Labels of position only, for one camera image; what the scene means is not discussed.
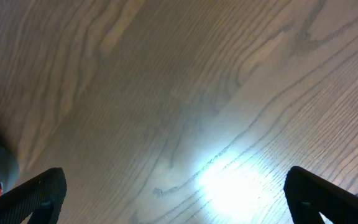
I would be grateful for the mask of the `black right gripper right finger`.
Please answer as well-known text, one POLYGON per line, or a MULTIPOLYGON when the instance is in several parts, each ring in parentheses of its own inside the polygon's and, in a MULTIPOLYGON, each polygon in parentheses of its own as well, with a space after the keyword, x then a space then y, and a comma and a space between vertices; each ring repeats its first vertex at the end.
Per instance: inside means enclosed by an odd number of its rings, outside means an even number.
POLYGON ((302 167, 288 171, 283 189, 294 223, 358 223, 358 197, 302 167))

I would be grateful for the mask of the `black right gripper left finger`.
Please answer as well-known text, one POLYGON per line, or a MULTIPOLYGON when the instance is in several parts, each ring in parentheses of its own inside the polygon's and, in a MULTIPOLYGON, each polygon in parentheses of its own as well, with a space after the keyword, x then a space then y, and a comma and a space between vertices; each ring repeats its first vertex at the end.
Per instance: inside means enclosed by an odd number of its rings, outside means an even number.
POLYGON ((0 196, 0 223, 56 223, 66 193, 63 169, 48 169, 0 196))

